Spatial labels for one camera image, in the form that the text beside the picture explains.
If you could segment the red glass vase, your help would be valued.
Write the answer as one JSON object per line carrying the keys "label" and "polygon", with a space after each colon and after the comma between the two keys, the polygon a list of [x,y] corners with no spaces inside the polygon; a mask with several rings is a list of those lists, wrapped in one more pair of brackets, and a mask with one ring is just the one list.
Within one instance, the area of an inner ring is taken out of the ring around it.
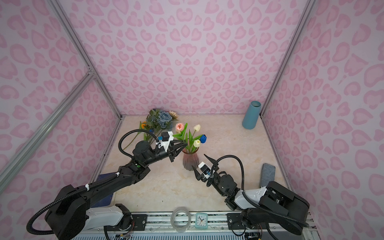
{"label": "red glass vase", "polygon": [[199,156],[197,151],[190,153],[187,149],[183,149],[183,166],[188,171],[193,171],[196,169],[200,163]]}

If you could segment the pink tulip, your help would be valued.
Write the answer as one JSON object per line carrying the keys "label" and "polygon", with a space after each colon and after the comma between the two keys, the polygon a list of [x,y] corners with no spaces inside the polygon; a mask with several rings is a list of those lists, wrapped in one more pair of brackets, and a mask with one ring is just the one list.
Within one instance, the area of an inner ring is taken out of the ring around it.
{"label": "pink tulip", "polygon": [[186,141],[188,136],[188,123],[177,123],[176,124],[176,134],[173,134],[173,137],[180,141]]}

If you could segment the blue tulip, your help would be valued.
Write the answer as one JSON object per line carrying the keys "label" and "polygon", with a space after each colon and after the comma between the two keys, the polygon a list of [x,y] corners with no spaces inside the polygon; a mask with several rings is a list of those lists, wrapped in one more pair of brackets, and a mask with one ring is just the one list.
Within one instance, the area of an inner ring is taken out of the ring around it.
{"label": "blue tulip", "polygon": [[201,141],[201,144],[204,144],[207,141],[207,136],[206,135],[201,135],[199,139]]}

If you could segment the white tulip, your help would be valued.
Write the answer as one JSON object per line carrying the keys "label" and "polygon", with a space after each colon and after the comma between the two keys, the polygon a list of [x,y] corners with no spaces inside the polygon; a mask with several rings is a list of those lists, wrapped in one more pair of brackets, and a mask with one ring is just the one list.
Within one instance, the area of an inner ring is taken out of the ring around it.
{"label": "white tulip", "polygon": [[201,135],[198,135],[199,131],[201,130],[201,125],[195,125],[193,127],[193,130],[189,130],[189,133],[188,133],[188,144],[189,144],[189,152],[191,153],[191,146],[193,145],[193,142],[196,140],[196,139],[199,139]]}

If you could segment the teal cylindrical vase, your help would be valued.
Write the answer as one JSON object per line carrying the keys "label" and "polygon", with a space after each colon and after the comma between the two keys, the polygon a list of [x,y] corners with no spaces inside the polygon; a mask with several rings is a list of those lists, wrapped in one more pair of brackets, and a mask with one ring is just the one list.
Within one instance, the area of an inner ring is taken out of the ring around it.
{"label": "teal cylindrical vase", "polygon": [[262,104],[258,101],[252,101],[242,121],[242,126],[247,130],[252,130],[256,127],[260,116]]}

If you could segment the orange flower stem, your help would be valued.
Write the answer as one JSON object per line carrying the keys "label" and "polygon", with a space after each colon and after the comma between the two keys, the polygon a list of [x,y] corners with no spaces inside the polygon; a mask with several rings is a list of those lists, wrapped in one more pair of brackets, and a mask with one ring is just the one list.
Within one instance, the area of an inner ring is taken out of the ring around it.
{"label": "orange flower stem", "polygon": [[[147,122],[140,122],[139,129],[148,131],[150,128]],[[123,150],[127,150],[132,144],[135,144],[139,141],[147,141],[149,138],[150,135],[144,132],[133,133],[125,139],[125,143],[123,144]]]}

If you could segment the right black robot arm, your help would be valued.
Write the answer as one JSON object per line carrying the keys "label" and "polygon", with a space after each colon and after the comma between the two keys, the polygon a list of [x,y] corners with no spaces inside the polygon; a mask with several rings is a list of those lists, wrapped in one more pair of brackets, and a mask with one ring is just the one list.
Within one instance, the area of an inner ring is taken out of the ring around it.
{"label": "right black robot arm", "polygon": [[[198,181],[213,187],[224,199],[232,211],[240,211],[240,223],[245,230],[261,227],[268,232],[271,224],[278,224],[294,235],[301,235],[307,223],[310,204],[281,184],[270,181],[256,190],[245,190],[245,168],[242,161],[234,155],[225,155],[215,160],[207,158],[212,166],[200,163],[193,168]],[[234,159],[240,165],[241,183],[225,171],[220,171],[219,163],[225,159]]]}

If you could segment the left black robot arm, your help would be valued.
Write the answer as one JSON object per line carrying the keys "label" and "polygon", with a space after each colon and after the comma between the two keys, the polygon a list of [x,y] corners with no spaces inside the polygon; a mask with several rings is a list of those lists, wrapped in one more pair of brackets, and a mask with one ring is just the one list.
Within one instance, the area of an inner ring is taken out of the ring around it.
{"label": "left black robot arm", "polygon": [[56,199],[34,214],[26,225],[26,230],[32,235],[55,235],[59,240],[70,240],[85,230],[91,221],[89,209],[103,198],[120,189],[134,185],[143,180],[150,172],[149,166],[163,159],[174,159],[187,146],[187,142],[174,137],[172,132],[162,133],[156,137],[152,147],[147,141],[136,144],[132,154],[125,152],[122,143],[129,135],[139,133],[132,130],[119,140],[119,151],[131,158],[126,165],[120,166],[116,173],[108,178],[89,183],[77,188],[67,185],[62,188]]}

